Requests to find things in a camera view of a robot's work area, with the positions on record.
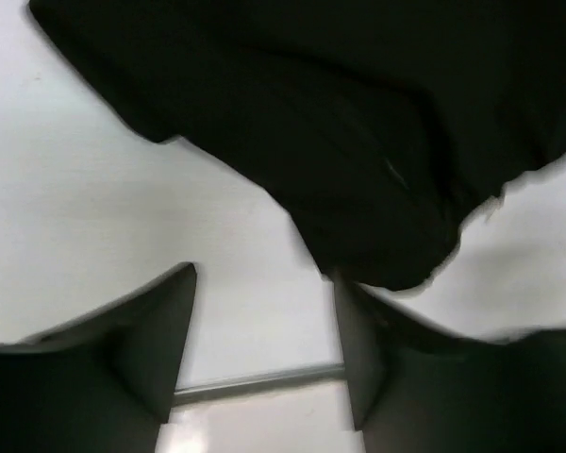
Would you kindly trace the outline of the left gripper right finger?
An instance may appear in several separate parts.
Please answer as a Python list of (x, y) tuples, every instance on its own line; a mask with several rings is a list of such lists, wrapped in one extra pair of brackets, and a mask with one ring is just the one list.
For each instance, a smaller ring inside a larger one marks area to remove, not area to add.
[(566, 452), (566, 328), (481, 341), (333, 279), (368, 452)]

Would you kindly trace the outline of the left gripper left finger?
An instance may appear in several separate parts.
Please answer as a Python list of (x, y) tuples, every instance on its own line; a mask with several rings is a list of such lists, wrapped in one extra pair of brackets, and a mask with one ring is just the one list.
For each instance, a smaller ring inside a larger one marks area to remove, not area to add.
[(0, 452), (152, 452), (197, 284), (180, 263), (104, 308), (0, 344)]

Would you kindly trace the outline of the black shorts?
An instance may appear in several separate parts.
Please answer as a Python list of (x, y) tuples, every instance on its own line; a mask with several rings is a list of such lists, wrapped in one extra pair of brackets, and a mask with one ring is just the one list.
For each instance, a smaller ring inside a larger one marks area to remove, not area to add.
[(134, 132), (264, 189), (324, 275), (392, 291), (566, 154), (566, 1), (32, 1)]

